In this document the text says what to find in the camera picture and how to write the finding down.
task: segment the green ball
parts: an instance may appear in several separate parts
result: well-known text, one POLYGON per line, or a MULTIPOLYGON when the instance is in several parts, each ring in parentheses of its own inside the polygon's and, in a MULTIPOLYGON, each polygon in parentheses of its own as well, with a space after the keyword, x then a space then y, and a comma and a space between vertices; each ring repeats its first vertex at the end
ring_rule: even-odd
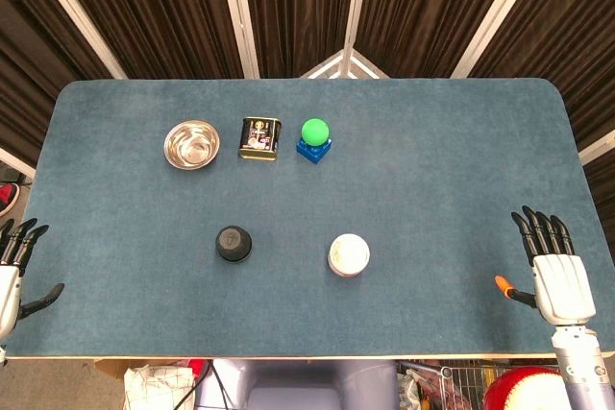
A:
POLYGON ((322 119, 309 119, 301 128, 301 137, 309 146, 320 146, 329 139, 329 126, 322 119))

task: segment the brown curtain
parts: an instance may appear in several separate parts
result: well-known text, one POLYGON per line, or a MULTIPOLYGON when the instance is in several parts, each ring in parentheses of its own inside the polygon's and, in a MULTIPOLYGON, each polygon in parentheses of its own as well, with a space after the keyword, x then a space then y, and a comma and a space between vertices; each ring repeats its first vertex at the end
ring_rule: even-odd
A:
POLYGON ((0 0, 0 147, 36 165, 60 90, 110 77, 56 0, 0 0))
POLYGON ((615 263, 615 149, 589 162, 584 168, 615 263))
POLYGON ((493 0, 363 0, 355 48, 391 77, 450 77, 493 0))
POLYGON ((615 130, 615 0, 517 0, 472 76, 549 79, 582 150, 615 130))
POLYGON ((241 78, 227 0, 80 0, 134 79, 241 78))
POLYGON ((261 77, 299 77, 344 47, 350 0, 248 2, 261 77))

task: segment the tin can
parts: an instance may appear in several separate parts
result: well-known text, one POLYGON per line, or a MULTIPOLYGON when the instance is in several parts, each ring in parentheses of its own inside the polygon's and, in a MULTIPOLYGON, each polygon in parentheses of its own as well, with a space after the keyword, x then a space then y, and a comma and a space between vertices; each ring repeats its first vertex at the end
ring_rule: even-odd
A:
POLYGON ((246 117, 239 140, 239 155, 258 160, 275 160, 278 157, 278 139, 282 122, 265 117, 246 117))

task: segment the white vertical stripe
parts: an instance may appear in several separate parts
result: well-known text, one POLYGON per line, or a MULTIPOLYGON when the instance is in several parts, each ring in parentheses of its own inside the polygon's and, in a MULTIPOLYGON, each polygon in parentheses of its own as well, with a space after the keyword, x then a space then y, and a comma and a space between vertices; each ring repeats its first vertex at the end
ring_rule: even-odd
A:
POLYGON ((18 159, 13 154, 0 148, 0 161, 6 163, 11 168, 14 168, 19 173, 23 173, 26 177, 33 179, 37 172, 34 168, 28 165, 26 162, 18 159))
POLYGON ((600 157, 602 154, 608 153, 611 149, 615 148, 615 130, 606 134, 599 140, 593 142, 585 149, 583 149, 578 156, 582 165, 587 165, 595 158, 600 157))
POLYGON ((258 79, 257 48, 254 42, 248 0, 227 0, 227 2, 231 12, 231 21, 233 22, 234 37, 237 41, 243 76, 246 79, 258 79))
POLYGON ((115 79, 127 79, 126 73, 117 58, 92 23, 79 0, 58 0, 70 19, 75 23, 87 43, 92 47, 100 61, 115 79))
POLYGON ((339 64, 339 74, 341 77, 348 76, 350 71, 350 58, 353 53, 353 46, 357 39, 358 20, 361 16, 361 7, 363 0, 350 0, 350 9, 348 10, 348 22, 346 23, 346 36, 344 39, 344 51, 342 52, 342 61, 339 64))
POLYGON ((498 28, 500 28, 500 25, 502 25, 502 22, 516 1, 517 0, 493 0, 491 7, 482 19, 479 28, 461 56, 451 78, 460 79, 470 75, 480 55, 482 55, 482 52, 487 48, 493 35, 496 34, 498 28))

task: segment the metal bowl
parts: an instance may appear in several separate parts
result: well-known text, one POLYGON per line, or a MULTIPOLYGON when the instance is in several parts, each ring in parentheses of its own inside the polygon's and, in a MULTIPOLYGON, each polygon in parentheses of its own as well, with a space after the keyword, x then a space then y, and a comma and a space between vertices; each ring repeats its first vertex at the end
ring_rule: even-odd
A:
POLYGON ((182 170, 196 170, 218 154, 220 136, 215 128, 201 120, 187 120, 175 126, 164 139, 164 156, 182 170))

